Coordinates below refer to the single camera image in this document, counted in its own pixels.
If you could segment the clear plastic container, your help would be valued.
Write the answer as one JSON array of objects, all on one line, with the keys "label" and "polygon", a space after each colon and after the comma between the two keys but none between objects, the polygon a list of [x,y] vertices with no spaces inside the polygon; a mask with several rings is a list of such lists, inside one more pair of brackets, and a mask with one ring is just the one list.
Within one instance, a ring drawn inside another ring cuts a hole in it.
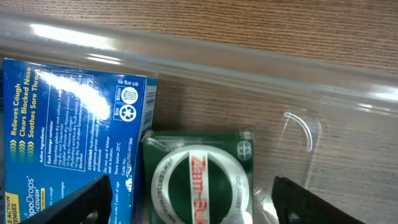
[{"label": "clear plastic container", "polygon": [[397,75],[1,9],[1,55],[159,80],[155,130],[250,131],[253,218],[286,177],[364,223],[397,222]]}]

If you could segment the blue lozenge box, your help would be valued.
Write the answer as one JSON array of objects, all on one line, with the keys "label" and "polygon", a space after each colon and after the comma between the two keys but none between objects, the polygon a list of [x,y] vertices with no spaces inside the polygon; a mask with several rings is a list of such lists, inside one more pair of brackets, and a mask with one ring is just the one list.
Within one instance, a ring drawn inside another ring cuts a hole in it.
[{"label": "blue lozenge box", "polygon": [[158,81],[6,58],[4,222],[22,222],[101,175],[110,223],[142,223],[141,137]]}]

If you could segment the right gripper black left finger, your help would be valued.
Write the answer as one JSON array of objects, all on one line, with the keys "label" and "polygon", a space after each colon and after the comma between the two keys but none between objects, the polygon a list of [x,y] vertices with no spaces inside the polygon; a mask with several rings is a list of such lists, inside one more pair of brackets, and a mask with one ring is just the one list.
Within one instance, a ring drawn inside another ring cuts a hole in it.
[{"label": "right gripper black left finger", "polygon": [[113,192],[108,175],[102,175],[22,224],[108,224]]}]

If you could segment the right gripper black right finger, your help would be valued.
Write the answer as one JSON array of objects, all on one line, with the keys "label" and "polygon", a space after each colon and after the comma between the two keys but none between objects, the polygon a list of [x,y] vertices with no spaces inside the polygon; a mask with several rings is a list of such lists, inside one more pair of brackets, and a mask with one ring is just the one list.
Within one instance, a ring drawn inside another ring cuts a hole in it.
[{"label": "right gripper black right finger", "polygon": [[280,224],[363,224],[286,177],[274,178],[271,196]]}]

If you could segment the green balm tin box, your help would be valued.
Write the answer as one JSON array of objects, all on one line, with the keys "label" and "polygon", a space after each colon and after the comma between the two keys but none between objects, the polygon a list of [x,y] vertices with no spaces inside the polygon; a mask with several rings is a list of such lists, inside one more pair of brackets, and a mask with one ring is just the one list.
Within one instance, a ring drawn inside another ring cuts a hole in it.
[{"label": "green balm tin box", "polygon": [[142,153],[150,224],[253,222],[252,132],[149,131]]}]

